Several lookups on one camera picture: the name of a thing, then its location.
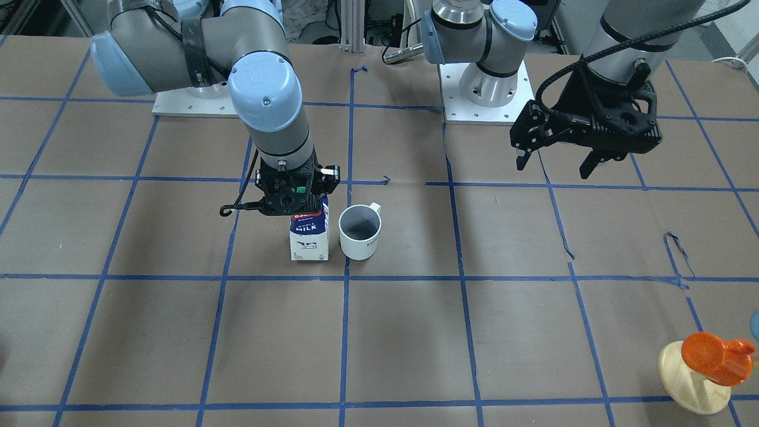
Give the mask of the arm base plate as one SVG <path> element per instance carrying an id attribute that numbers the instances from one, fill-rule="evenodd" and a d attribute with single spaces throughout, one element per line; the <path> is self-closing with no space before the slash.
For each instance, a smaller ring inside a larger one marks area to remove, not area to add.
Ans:
<path id="1" fill-rule="evenodd" d="M 226 82 L 166 90 L 155 95 L 152 114 L 166 117 L 237 118 Z"/>
<path id="2" fill-rule="evenodd" d="M 439 65 L 445 123 L 512 125 L 533 89 L 524 62 L 506 78 L 486 75 L 475 64 Z"/>

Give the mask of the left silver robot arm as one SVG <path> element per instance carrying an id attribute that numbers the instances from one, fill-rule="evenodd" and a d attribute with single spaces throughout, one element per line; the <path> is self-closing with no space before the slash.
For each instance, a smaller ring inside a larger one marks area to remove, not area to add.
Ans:
<path id="1" fill-rule="evenodd" d="M 539 36 L 577 59 L 536 86 L 510 129 L 523 170 L 556 143 L 589 149 L 579 173 L 645 154 L 661 143 L 652 74 L 700 25 L 702 1 L 433 1 L 420 40 L 437 65 L 465 64 L 463 92 L 474 103 L 505 102 L 528 42 Z"/>

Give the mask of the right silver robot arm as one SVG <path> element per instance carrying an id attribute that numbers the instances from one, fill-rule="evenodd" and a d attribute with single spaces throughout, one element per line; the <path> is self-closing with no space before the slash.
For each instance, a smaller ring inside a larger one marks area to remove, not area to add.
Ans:
<path id="1" fill-rule="evenodd" d="M 271 1 L 225 1 L 217 17 L 182 19 L 171 1 L 111 1 L 110 27 L 91 38 L 93 64 L 115 95 L 226 84 L 259 160 L 248 179 L 258 202 L 220 208 L 266 216 L 319 214 L 340 168 L 318 162 L 288 52 L 281 14 Z"/>

